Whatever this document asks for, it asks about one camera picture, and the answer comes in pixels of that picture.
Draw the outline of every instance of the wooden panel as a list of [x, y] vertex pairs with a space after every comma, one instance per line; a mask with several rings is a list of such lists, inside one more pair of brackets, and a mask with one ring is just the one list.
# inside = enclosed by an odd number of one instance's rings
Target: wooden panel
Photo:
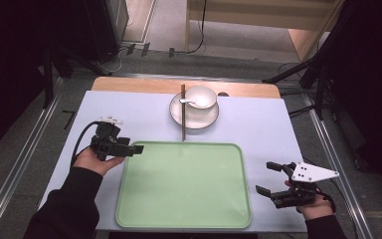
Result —
[[[244, 25], [317, 30], [335, 0], [210, 0], [205, 20]], [[188, 0], [189, 19], [202, 19], [204, 0]]]
[[318, 27], [315, 30], [288, 29], [296, 53], [302, 62], [308, 59], [322, 34], [335, 23], [342, 4], [343, 0], [335, 1], [333, 7], [328, 9], [328, 14], [318, 22]]
[[223, 92], [227, 93], [230, 97], [272, 99], [279, 99], [281, 97], [278, 88], [275, 85], [269, 84], [187, 81], [172, 79], [99, 77], [95, 79], [92, 90], [108, 92], [178, 94], [181, 92], [182, 84], [185, 84], [186, 89], [193, 86], [206, 86], [216, 92], [216, 94]]
[[[210, 0], [205, 20], [232, 24], [288, 28], [301, 61], [307, 60], [322, 34], [338, 17], [344, 0]], [[189, 20], [201, 20], [204, 0], [188, 0], [185, 49]]]

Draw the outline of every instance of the tray rim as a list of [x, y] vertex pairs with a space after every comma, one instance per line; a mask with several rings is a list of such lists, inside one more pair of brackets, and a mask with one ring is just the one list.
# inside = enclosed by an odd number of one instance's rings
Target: tray rim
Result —
[[231, 226], [171, 226], [171, 227], [163, 227], [163, 226], [134, 226], [134, 225], [122, 225], [122, 223], [120, 222], [120, 219], [118, 218], [119, 214], [118, 214], [118, 210], [119, 210], [119, 201], [120, 201], [120, 195], [121, 195], [121, 191], [122, 191], [122, 186], [124, 185], [124, 177], [125, 177], [125, 170], [127, 168], [127, 162], [128, 160], [125, 161], [125, 165], [124, 165], [124, 169], [123, 169], [123, 173], [122, 173], [122, 178], [121, 178], [121, 184], [120, 184], [120, 189], [119, 189], [119, 193], [118, 193], [118, 196], [117, 196], [117, 200], [116, 200], [116, 211], [115, 211], [115, 221], [116, 223], [123, 227], [123, 228], [143, 228], [143, 229], [179, 229], [179, 228], [183, 228], [183, 229], [231, 229], [231, 230], [237, 230], [237, 229], [244, 229], [244, 228], [247, 228], [251, 222], [253, 221], [253, 212], [252, 212], [252, 206], [251, 206], [251, 200], [250, 200], [250, 190], [249, 190], [249, 184], [248, 184], [248, 178], [247, 178], [247, 172], [246, 172], [246, 168], [245, 168], [245, 160], [244, 160], [244, 154], [241, 150], [241, 148], [235, 144], [235, 143], [232, 143], [232, 142], [204, 142], [204, 141], [170, 141], [170, 140], [167, 140], [167, 141], [156, 141], [156, 140], [137, 140], [135, 142], [133, 142], [131, 145], [138, 145], [138, 144], [143, 144], [143, 143], [160, 143], [160, 144], [167, 144], [167, 143], [173, 143], [173, 144], [221, 144], [221, 145], [229, 145], [229, 146], [232, 146], [234, 147], [235, 149], [238, 150], [240, 156], [241, 156], [241, 165], [242, 165], [242, 173], [243, 173], [243, 176], [244, 176], [244, 180], [245, 180], [245, 198], [246, 198], [246, 207], [247, 207], [247, 212], [248, 212], [248, 219], [245, 223], [243, 223], [243, 226], [236, 226], [236, 227], [231, 227]]

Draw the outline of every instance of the tripod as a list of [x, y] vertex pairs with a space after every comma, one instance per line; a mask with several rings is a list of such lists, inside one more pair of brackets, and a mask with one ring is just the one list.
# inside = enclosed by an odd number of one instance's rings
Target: tripod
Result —
[[320, 49], [315, 53], [315, 55], [312, 58], [296, 65], [295, 67], [281, 73], [278, 76], [263, 80], [263, 83], [275, 84], [293, 74], [296, 74], [306, 69], [305, 73], [299, 81], [299, 84], [303, 89], [308, 89], [311, 88], [315, 80], [318, 79], [317, 90], [314, 100], [314, 109], [318, 115], [318, 118], [320, 120], [323, 120], [321, 108], [323, 102], [324, 86], [325, 83], [330, 79], [329, 56], [332, 54], [332, 48], [336, 47], [336, 42], [339, 36], [341, 36], [342, 32], [345, 30], [344, 27], [346, 22], [352, 16], [352, 13], [355, 11], [356, 7], [359, 6], [358, 2], [359, 1], [357, 0], [347, 0], [343, 3], [343, 7], [336, 21], [336, 24], [334, 25], [327, 39], [324, 41], [324, 44], [320, 47]]

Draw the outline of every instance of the metal frame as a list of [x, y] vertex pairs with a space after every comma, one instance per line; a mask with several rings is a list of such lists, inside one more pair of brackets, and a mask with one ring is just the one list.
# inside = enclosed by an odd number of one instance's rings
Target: metal frame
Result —
[[[307, 94], [303, 94], [303, 96], [306, 104], [308, 106], [311, 106], [313, 104], [312, 99]], [[339, 185], [339, 188], [341, 189], [345, 197], [349, 214], [351, 215], [352, 220], [354, 221], [356, 226], [358, 237], [371, 239], [374, 238], [365, 218], [364, 212], [361, 208], [361, 205], [359, 204], [358, 199], [356, 198], [355, 193], [353, 192], [352, 187], [349, 184], [349, 179], [346, 176], [343, 166], [340, 163], [339, 156], [337, 155], [333, 143], [331, 142], [331, 139], [328, 135], [324, 121], [319, 120], [317, 114], [315, 113], [315, 110], [309, 111], [309, 114], [318, 133], [318, 137], [324, 148], [324, 152], [327, 156], [331, 168], [340, 173], [340, 176], [336, 180]]]
[[17, 160], [14, 163], [10, 173], [8, 174], [4, 184], [0, 189], [0, 219], [5, 212], [6, 207], [11, 200], [12, 195], [14, 194], [17, 185], [23, 176], [23, 173], [30, 161], [30, 158], [33, 155], [33, 152], [42, 137], [42, 134], [48, 125], [48, 122], [54, 113], [55, 107], [58, 104], [59, 98], [61, 96], [61, 89], [64, 84], [64, 81], [61, 78], [58, 78], [55, 83], [54, 92], [55, 97], [50, 102], [47, 109], [42, 110], [36, 124], [34, 125], [30, 135], [23, 146], [20, 154], [18, 155]]

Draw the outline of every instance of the green tray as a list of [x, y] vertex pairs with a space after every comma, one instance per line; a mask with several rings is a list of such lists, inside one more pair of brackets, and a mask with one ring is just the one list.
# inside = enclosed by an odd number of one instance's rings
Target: green tray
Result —
[[245, 228], [251, 222], [240, 148], [138, 141], [126, 160], [116, 221], [131, 228]]

